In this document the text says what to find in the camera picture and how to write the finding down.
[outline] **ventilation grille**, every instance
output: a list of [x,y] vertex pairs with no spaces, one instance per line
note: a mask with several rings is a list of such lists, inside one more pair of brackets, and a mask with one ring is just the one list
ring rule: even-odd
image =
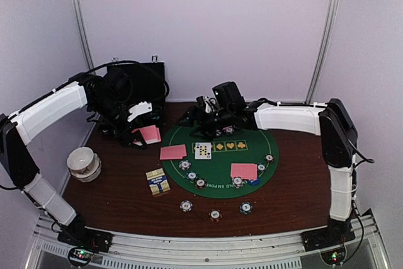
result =
[[[69,248],[60,246],[55,243],[43,242],[42,251],[58,255],[63,258],[67,257]],[[300,258],[290,258],[283,261],[269,261],[266,263],[260,263],[258,265],[246,265],[246,266],[161,266],[153,264],[141,264],[136,261],[126,261],[122,259],[116,259],[110,256],[99,256],[99,263],[91,262],[92,266],[105,268],[105,269],[198,269],[198,268],[222,268],[222,269],[302,269]]]

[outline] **vertical metal post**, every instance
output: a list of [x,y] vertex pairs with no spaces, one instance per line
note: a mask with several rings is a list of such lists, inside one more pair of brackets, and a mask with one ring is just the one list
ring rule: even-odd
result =
[[305,99],[306,104],[309,104],[312,102],[312,98],[314,96],[315,89],[316,89],[317,83],[319,81],[319,77],[321,75],[323,63],[326,58],[327,48],[329,46],[330,35],[332,32],[334,20],[336,18],[336,12],[338,10],[338,4],[339,4],[339,0],[329,0],[325,27],[324,27],[323,34],[322,34],[321,46],[319,47],[319,53],[318,53],[318,56],[316,59],[314,74],[312,76],[312,80],[310,82],[307,97]]
[[72,0],[74,12],[76,14],[77,27],[80,34],[81,48],[84,54],[84,58],[87,64],[87,68],[90,70],[94,67],[93,58],[89,50],[88,38],[84,27],[84,20],[82,18],[80,0]]

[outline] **white wall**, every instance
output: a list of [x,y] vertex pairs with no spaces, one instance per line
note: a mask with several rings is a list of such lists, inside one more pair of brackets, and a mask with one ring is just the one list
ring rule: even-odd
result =
[[360,150],[361,208],[372,208],[393,268],[403,257],[403,0],[341,0],[315,100],[343,100]]
[[[0,112],[8,115],[85,65],[71,0],[0,0],[0,8]],[[86,116],[71,113],[30,145],[57,190],[65,180],[68,153],[89,130]],[[12,186],[3,168],[0,184]],[[21,268],[38,215],[20,192],[0,190],[0,268]]]
[[81,0],[95,64],[166,61],[171,101],[233,80],[249,100],[304,100],[328,0]]

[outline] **green poker mat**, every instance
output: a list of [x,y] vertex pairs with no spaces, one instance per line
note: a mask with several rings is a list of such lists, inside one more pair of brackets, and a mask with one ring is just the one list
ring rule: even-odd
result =
[[[215,138],[212,141],[212,159],[196,160],[195,144],[203,142],[203,140],[191,137],[192,130],[191,127],[175,125],[162,141],[163,147],[186,145],[187,157],[184,157],[183,160],[190,161],[190,169],[179,168],[179,162],[182,160],[162,162],[166,173],[185,190],[207,198],[236,198],[255,192],[273,177],[278,165],[279,151],[275,138],[268,131],[242,130],[239,133]],[[272,163],[265,162],[264,156],[267,154],[274,156],[275,160]],[[250,185],[244,180],[241,188],[234,188],[230,176],[232,163],[264,164],[266,170],[258,171],[260,179],[258,185]],[[207,187],[198,189],[195,182],[186,178],[188,171],[198,173],[198,178],[206,180]]]

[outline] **brown tabletop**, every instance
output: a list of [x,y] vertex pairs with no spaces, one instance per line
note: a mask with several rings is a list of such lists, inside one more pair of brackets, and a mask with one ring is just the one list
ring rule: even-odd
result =
[[[168,103],[162,135],[190,103]],[[91,183],[71,178],[64,198],[82,214],[89,227],[150,236],[218,237],[273,234],[326,225],[330,208],[330,176],[322,160],[321,140],[312,134],[271,130],[280,162],[274,177],[245,197],[212,199],[196,196],[168,177],[171,191],[153,197],[145,173],[162,164],[161,144],[146,151],[124,148],[94,131],[87,143],[102,160],[102,173]],[[184,213],[181,201],[193,202]],[[249,215],[239,212],[251,202]],[[223,219],[212,222],[211,209]]]

